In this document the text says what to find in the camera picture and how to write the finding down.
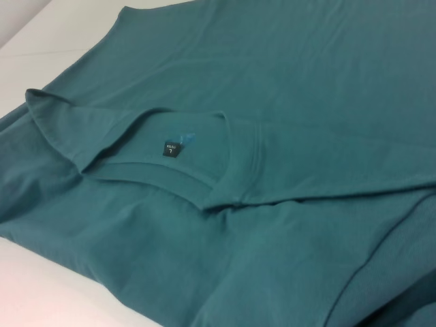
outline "white surface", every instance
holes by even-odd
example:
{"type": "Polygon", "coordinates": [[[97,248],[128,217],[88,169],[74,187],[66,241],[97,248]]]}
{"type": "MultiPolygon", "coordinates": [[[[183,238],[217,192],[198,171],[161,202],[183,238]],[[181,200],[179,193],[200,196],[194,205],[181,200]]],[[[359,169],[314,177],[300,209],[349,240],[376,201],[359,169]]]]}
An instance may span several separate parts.
{"type": "Polygon", "coordinates": [[[50,0],[0,0],[0,48],[50,0]]]}
{"type": "MultiPolygon", "coordinates": [[[[177,2],[183,0],[52,0],[0,49],[0,116],[24,102],[26,89],[44,87],[100,41],[124,5],[177,2]]],[[[96,282],[0,238],[0,327],[27,326],[158,325],[96,282]]]]}

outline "size label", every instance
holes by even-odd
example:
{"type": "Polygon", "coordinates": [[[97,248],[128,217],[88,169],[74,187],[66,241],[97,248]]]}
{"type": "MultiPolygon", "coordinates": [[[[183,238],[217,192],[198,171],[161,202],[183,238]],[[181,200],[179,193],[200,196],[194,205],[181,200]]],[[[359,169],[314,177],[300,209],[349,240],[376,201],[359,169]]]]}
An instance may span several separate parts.
{"type": "Polygon", "coordinates": [[[165,157],[175,158],[178,156],[182,149],[182,145],[177,142],[165,142],[165,147],[163,148],[163,155],[165,157]]]}

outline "blue tag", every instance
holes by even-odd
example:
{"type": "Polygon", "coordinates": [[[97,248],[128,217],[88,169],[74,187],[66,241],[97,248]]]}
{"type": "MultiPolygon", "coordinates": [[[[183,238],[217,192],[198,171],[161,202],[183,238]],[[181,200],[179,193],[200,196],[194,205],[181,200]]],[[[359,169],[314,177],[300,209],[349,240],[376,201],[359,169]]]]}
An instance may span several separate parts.
{"type": "Polygon", "coordinates": [[[167,142],[179,143],[183,148],[196,139],[195,133],[181,134],[178,138],[172,138],[167,142]]]}

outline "teal shirt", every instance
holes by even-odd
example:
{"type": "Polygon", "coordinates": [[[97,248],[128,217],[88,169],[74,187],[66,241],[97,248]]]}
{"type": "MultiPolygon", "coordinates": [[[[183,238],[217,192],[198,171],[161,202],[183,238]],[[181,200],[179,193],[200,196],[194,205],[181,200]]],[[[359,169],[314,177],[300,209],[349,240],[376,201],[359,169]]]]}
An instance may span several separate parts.
{"type": "Polygon", "coordinates": [[[432,326],[435,14],[124,8],[0,121],[0,236],[165,327],[432,326]]]}

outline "folded shirt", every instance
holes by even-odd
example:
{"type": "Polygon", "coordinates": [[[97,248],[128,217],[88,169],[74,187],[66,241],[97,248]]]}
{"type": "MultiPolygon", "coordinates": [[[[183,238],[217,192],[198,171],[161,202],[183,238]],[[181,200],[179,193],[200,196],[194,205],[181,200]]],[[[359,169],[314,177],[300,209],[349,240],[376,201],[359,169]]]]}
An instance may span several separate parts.
{"type": "Polygon", "coordinates": [[[431,326],[435,12],[124,8],[0,121],[0,236],[163,326],[431,326]]]}

